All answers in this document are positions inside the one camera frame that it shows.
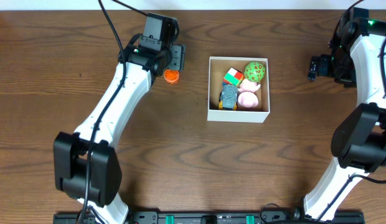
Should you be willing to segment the yellow grey toy car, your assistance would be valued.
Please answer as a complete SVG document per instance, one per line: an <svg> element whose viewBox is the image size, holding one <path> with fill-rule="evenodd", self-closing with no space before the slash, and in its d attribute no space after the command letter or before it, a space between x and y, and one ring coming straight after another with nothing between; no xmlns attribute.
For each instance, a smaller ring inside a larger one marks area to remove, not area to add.
<svg viewBox="0 0 386 224"><path fill-rule="evenodd" d="M238 88L235 85L224 85L219 96L220 110L237 110Z"/></svg>

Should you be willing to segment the orange round cap toy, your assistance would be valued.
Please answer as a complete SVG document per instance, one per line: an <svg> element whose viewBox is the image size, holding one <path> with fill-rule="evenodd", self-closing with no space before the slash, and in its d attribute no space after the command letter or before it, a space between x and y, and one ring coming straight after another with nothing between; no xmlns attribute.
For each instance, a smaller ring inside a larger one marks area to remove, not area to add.
<svg viewBox="0 0 386 224"><path fill-rule="evenodd" d="M163 74L164 79L170 84L176 84L179 80L180 73L177 70L167 69Z"/></svg>

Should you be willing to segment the multicolour puzzle cube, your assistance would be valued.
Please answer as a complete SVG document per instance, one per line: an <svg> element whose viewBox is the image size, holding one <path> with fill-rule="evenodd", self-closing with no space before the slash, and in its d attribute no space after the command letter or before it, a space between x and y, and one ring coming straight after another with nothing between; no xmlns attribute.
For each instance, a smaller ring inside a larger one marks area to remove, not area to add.
<svg viewBox="0 0 386 224"><path fill-rule="evenodd" d="M239 87L244 79L244 75L234 68L230 68L223 77L223 85L234 85Z"/></svg>

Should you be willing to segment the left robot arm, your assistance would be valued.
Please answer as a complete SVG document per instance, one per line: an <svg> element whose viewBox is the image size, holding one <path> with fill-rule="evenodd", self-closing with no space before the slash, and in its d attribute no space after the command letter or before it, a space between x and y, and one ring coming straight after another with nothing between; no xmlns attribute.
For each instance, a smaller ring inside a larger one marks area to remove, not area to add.
<svg viewBox="0 0 386 224"><path fill-rule="evenodd" d="M148 13L142 34L118 55L115 75L95 109L72 134L54 140L55 187L83 205L75 223L126 223L122 172L116 149L121 134L156 77L181 71L185 45L176 45L177 19Z"/></svg>

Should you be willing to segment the pink white duck toy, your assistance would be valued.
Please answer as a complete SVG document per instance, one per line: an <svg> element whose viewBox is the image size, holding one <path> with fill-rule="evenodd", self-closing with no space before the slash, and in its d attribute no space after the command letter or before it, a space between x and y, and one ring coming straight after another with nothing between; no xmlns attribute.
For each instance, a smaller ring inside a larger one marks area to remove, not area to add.
<svg viewBox="0 0 386 224"><path fill-rule="evenodd" d="M255 93L260 88L261 85L259 83L244 79L238 87L238 105L244 108L253 108L258 106L259 99Z"/></svg>

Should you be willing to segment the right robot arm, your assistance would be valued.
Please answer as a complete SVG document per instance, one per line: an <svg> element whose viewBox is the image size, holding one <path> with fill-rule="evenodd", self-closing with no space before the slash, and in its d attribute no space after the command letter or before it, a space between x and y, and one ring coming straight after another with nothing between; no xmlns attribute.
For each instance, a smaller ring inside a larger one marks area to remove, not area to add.
<svg viewBox="0 0 386 224"><path fill-rule="evenodd" d="M349 192L386 166L386 22L371 19L353 4L339 19L329 42L331 53L313 56L308 79L333 78L357 89L355 110L332 135L332 160L315 188L303 199L298 220L357 223L359 214L337 211Z"/></svg>

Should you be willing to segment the green ball with red numbers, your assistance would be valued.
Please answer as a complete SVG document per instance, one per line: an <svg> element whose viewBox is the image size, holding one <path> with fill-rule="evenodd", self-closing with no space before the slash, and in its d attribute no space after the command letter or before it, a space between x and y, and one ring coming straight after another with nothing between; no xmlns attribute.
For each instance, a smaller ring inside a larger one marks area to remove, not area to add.
<svg viewBox="0 0 386 224"><path fill-rule="evenodd" d="M266 67L262 62L250 62L245 66L244 77L251 81L259 83L265 77Z"/></svg>

